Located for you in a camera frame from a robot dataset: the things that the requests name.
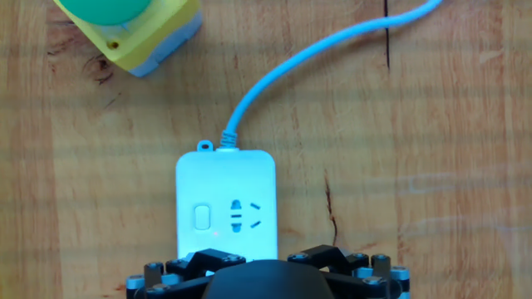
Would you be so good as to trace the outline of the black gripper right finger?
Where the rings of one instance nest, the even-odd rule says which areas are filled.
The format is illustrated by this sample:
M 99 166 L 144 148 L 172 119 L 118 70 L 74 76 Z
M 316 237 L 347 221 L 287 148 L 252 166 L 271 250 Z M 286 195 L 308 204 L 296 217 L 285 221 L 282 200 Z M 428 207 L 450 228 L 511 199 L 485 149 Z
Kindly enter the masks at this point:
M 287 261 L 317 269 L 335 298 L 410 299 L 409 268 L 393 266 L 382 253 L 369 256 L 319 245 L 290 254 Z

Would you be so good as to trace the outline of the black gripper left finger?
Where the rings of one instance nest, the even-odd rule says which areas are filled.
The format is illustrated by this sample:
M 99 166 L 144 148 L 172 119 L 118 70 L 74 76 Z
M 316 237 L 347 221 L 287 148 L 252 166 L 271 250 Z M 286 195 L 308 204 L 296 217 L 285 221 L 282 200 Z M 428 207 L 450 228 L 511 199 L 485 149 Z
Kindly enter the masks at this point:
M 208 272 L 243 263 L 243 256 L 212 248 L 167 262 L 148 262 L 143 273 L 126 278 L 126 299 L 201 298 L 211 281 Z

